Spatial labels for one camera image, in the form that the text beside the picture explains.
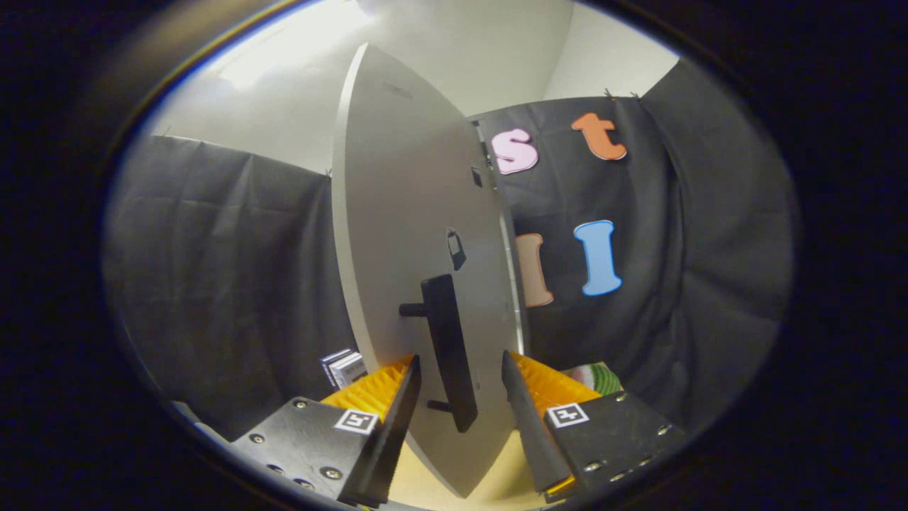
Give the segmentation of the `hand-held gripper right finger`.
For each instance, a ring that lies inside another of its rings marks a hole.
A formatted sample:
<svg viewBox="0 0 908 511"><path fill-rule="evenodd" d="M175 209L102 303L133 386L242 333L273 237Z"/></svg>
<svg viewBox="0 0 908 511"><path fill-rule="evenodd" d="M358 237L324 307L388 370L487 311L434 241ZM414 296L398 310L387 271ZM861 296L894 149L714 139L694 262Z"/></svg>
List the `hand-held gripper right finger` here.
<svg viewBox="0 0 908 511"><path fill-rule="evenodd" d="M533 485L548 504L622 490L688 440L635 395L600 394L521 353L503 353L502 381Z"/></svg>

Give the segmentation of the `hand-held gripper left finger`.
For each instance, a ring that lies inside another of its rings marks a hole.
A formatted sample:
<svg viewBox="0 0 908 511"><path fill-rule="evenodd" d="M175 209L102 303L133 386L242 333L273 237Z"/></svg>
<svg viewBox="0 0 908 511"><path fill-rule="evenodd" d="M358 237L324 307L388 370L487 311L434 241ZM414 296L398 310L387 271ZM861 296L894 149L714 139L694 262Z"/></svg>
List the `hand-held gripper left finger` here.
<svg viewBox="0 0 908 511"><path fill-rule="evenodd" d="M419 391L421 359L408 355L321 401L292 398L229 447L299 493L376 508L388 502Z"/></svg>

